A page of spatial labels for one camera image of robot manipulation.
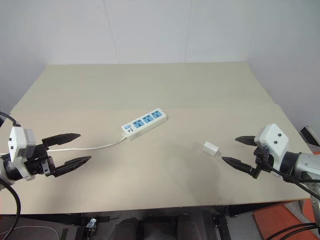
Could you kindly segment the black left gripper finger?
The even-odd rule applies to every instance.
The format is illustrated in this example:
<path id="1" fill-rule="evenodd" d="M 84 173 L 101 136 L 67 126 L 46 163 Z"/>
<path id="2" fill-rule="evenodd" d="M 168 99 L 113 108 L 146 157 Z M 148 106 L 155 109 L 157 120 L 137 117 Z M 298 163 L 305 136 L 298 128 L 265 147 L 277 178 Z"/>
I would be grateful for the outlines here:
<path id="1" fill-rule="evenodd" d="M 91 158 L 91 156 L 83 156 L 66 161 L 63 165 L 54 169 L 53 176 L 57 178 L 64 174 L 72 172 L 87 163 Z"/>
<path id="2" fill-rule="evenodd" d="M 64 145 L 66 143 L 69 143 L 77 138 L 79 138 L 81 135 L 78 133 L 64 133 L 64 134 L 58 134 L 51 137 L 47 137 L 42 139 L 43 145 L 46 147 L 47 150 L 49 150 L 49 147 L 54 145 Z"/>

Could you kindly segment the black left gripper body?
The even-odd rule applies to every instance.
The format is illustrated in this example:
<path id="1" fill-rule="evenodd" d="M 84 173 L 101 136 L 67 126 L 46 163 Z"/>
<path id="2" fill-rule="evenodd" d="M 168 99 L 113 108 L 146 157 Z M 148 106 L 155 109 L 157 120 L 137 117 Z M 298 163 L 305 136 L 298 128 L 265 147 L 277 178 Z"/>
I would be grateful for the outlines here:
<path id="1" fill-rule="evenodd" d="M 48 155 L 48 149 L 44 144 L 36 145 L 32 156 L 27 158 L 24 164 L 31 175 L 56 177 L 56 167 L 52 157 Z"/>

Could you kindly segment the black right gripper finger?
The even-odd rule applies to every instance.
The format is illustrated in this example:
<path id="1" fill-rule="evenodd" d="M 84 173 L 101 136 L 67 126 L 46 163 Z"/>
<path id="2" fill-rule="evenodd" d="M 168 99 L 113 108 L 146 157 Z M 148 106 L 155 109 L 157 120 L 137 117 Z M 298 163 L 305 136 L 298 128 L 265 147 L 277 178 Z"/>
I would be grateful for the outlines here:
<path id="1" fill-rule="evenodd" d="M 226 162 L 228 165 L 230 165 L 234 169 L 237 169 L 237 170 L 244 172 L 244 173 L 247 173 L 247 174 L 251 173 L 252 166 L 250 166 L 246 163 L 243 163 L 240 160 L 235 159 L 233 157 L 222 156 L 221 158 L 224 162 Z"/>
<path id="2" fill-rule="evenodd" d="M 255 136 L 252 135 L 239 136 L 236 137 L 234 140 L 248 146 L 256 146 Z"/>

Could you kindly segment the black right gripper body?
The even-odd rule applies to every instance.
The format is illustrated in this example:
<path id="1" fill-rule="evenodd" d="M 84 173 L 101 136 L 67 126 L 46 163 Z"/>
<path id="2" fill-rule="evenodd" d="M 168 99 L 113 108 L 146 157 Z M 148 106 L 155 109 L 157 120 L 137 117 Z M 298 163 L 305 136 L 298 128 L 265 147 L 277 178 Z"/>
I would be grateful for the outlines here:
<path id="1" fill-rule="evenodd" d="M 257 179 L 261 171 L 270 173 L 273 168 L 273 157 L 270 155 L 270 151 L 266 147 L 258 146 L 253 155 L 255 156 L 256 168 L 253 170 L 252 177 Z"/>

